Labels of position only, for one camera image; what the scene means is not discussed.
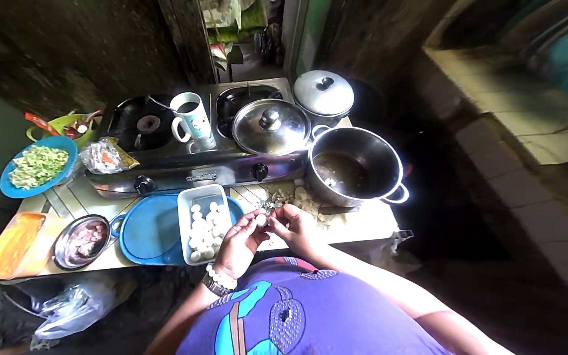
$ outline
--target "hand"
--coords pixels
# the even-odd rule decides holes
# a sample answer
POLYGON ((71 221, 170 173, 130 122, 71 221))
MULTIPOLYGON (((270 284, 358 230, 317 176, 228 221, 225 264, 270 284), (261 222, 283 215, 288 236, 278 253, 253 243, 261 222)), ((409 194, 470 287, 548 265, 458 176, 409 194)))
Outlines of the hand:
POLYGON ((237 280, 247 271, 257 247, 269 239, 255 221, 257 215, 264 213, 266 211, 259 209, 245 214, 229 229, 213 265, 218 274, 237 280))
POLYGON ((289 205, 275 208, 268 218, 268 232, 284 239, 288 247, 297 255, 311 262, 317 253, 327 244, 320 237, 317 222, 311 214, 296 206, 289 205))

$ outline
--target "woman's right hand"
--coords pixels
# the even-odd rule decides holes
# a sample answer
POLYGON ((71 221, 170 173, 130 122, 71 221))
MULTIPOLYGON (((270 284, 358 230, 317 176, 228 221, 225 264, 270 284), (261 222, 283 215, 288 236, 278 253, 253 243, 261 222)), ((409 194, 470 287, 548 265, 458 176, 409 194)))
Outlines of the woman's right hand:
POLYGON ((288 247, 297 255, 311 262, 327 244, 320 235, 317 222, 311 214, 296 206, 286 204, 275 208, 269 217, 266 231, 284 239, 288 247))

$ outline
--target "woman's left hand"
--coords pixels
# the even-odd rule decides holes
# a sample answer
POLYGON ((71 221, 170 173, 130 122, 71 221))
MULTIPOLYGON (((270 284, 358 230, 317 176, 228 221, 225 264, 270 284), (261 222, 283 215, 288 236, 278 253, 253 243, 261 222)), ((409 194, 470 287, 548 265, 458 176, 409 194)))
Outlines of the woman's left hand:
POLYGON ((269 239, 262 227, 257 227, 256 216, 264 214, 263 209, 242 216, 223 238, 213 268, 218 274, 240 278, 249 268, 257 247, 269 239))

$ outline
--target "wooden wall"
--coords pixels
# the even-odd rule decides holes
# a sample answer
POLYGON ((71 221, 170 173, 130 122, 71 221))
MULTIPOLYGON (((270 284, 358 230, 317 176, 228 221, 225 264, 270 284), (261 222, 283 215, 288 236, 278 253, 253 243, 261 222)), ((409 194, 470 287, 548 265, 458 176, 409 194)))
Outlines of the wooden wall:
POLYGON ((151 0, 0 1, 0 97, 52 118, 187 82, 151 0))

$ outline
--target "brand label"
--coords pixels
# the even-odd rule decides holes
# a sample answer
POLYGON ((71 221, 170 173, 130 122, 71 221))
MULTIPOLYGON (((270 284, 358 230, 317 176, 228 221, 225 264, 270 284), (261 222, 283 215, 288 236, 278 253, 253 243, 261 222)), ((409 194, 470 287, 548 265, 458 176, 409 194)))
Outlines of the brand label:
POLYGON ((203 181, 203 180, 216 180, 216 174, 205 174, 205 175, 196 175, 196 176, 188 176, 185 179, 187 181, 203 181))

